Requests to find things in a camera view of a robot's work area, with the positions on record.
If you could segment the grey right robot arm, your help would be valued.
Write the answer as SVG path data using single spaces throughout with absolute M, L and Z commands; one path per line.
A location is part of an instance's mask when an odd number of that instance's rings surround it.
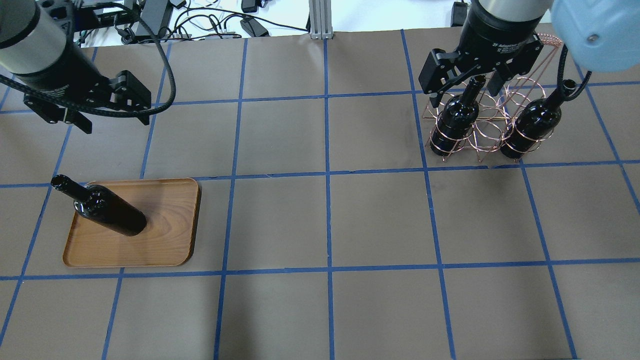
M 496 95 L 517 75 L 530 73 L 542 52 L 538 25 L 550 25 L 573 60 L 595 73 L 626 71 L 639 64 L 637 0 L 472 0 L 455 50 L 434 48 L 418 76 L 430 104 L 467 79 L 490 74 Z

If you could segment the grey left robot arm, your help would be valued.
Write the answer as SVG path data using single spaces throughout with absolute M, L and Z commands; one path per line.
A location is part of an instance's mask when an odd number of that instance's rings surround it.
M 145 111 L 151 92 L 130 71 L 102 75 L 34 0 L 1 2 L 0 61 L 28 87 L 57 100 L 115 111 Z

